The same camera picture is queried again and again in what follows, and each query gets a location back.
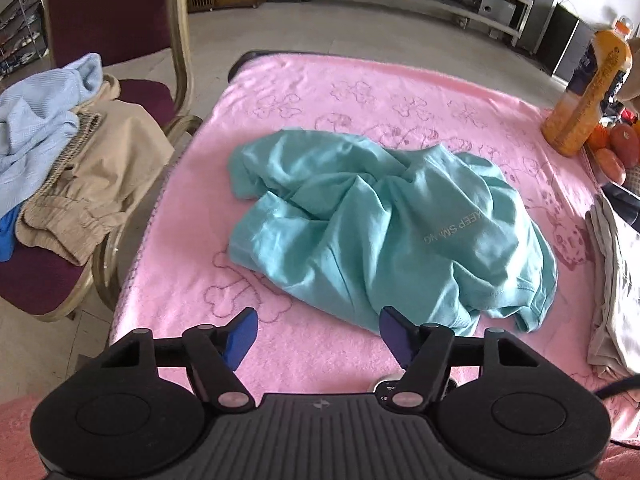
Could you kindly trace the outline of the teal t-shirt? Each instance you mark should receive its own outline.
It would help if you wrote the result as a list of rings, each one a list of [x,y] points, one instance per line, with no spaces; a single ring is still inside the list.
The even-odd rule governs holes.
[[[250,203],[231,261],[345,322],[377,330],[393,307],[459,335],[482,316],[532,332],[552,305],[552,249],[487,159],[281,130],[236,148],[228,168]]]

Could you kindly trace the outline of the beige folded cloth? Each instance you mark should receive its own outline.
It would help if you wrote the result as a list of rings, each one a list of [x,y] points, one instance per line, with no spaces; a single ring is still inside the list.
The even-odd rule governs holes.
[[[639,234],[598,195],[586,214],[596,251],[588,363],[601,377],[639,371]]]

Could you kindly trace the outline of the beige trousers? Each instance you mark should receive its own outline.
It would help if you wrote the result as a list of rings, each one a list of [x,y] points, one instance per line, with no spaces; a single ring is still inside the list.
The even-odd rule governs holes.
[[[96,96],[73,109],[78,133],[17,215],[22,245],[83,266],[107,234],[126,224],[168,164],[174,148],[163,129],[119,93],[119,81],[106,75]]]

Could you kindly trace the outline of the orange juice bottle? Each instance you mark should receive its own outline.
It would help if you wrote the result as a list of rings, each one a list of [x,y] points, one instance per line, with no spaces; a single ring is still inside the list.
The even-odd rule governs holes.
[[[542,135],[559,154],[575,156],[614,103],[632,67],[631,32],[632,21],[623,15],[611,28],[592,36],[564,93],[541,126]]]

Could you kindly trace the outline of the red orange fruit pile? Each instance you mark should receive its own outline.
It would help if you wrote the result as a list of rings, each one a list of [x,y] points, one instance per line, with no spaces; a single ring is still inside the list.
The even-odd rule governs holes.
[[[619,122],[597,125],[587,140],[587,148],[597,167],[608,180],[624,184],[631,170],[639,165],[639,130]]]

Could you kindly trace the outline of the light blue garment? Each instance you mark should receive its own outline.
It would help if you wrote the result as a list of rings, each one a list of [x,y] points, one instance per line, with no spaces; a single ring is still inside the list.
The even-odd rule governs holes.
[[[28,200],[78,133],[77,105],[101,87],[101,57],[88,53],[29,76],[1,93],[1,212]]]

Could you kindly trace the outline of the dark drawer cabinet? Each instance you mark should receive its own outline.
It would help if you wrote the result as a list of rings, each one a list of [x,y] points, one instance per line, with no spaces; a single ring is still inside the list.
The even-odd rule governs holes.
[[[535,58],[547,74],[569,82],[593,35],[592,26],[557,4]]]

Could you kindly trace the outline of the maroon gold-framed chair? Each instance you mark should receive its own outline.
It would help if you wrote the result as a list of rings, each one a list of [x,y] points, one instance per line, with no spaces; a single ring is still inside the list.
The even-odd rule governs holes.
[[[39,321],[119,295],[131,215],[194,133],[186,0],[44,0],[50,70],[1,95],[1,297]]]

